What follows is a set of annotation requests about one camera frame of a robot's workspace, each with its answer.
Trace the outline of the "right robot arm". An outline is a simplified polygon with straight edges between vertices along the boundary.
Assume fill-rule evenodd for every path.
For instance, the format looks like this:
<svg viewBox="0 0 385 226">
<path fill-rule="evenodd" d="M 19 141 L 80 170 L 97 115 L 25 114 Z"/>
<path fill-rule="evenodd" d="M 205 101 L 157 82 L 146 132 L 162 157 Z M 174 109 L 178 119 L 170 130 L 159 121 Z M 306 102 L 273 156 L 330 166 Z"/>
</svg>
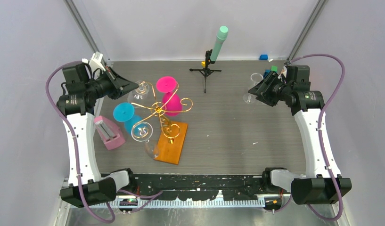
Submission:
<svg viewBox="0 0 385 226">
<path fill-rule="evenodd" d="M 306 170 L 298 175 L 282 167 L 266 168 L 262 173 L 262 189 L 274 193 L 283 189 L 291 193 L 296 204 L 335 204 L 351 188 L 350 178 L 344 178 L 337 167 L 330 147 L 322 112 L 325 103 L 320 91 L 311 90 L 310 68 L 307 65 L 287 66 L 286 81 L 271 71 L 248 90 L 266 105 L 283 101 L 290 108 L 298 125 L 305 154 Z"/>
</svg>

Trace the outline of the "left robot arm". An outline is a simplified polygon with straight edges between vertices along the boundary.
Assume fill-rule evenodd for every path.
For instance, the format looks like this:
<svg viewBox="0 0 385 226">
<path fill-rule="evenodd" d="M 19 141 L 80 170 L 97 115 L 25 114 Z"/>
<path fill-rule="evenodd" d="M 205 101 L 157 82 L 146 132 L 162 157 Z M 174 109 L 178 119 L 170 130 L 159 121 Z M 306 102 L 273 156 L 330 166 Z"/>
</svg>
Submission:
<svg viewBox="0 0 385 226">
<path fill-rule="evenodd" d="M 119 190 L 133 194 L 137 182 L 131 179 L 130 169 L 120 169 L 105 177 L 99 172 L 93 141 L 94 107 L 102 97 L 116 100 L 128 94 L 138 87 L 137 83 L 121 77 L 109 66 L 92 78 L 93 72 L 81 61 L 68 63 L 61 70 L 67 94 L 60 96 L 54 106 L 66 129 L 70 160 L 69 187 L 61 189 L 61 199 L 85 208 L 113 201 Z"/>
</svg>

